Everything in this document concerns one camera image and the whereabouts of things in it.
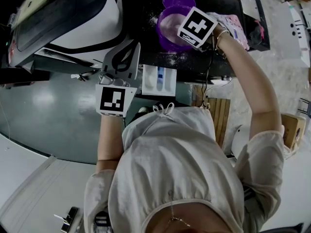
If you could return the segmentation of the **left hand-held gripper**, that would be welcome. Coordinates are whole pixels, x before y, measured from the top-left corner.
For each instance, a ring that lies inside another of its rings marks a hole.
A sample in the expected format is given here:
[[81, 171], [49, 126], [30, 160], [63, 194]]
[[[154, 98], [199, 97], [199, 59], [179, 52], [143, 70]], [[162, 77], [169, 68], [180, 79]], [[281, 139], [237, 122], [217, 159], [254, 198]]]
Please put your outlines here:
[[126, 117], [137, 88], [125, 80], [132, 81], [137, 77], [140, 49], [139, 42], [122, 42], [105, 55], [100, 82], [95, 87], [98, 114]]

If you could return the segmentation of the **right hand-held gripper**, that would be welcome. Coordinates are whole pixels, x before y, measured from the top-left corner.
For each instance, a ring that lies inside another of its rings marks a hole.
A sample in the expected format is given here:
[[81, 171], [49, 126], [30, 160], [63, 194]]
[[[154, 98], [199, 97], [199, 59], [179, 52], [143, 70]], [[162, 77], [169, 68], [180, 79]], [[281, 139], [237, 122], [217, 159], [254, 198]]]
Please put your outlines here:
[[182, 24], [177, 35], [192, 47], [200, 48], [212, 34], [218, 21], [200, 9], [192, 7]]

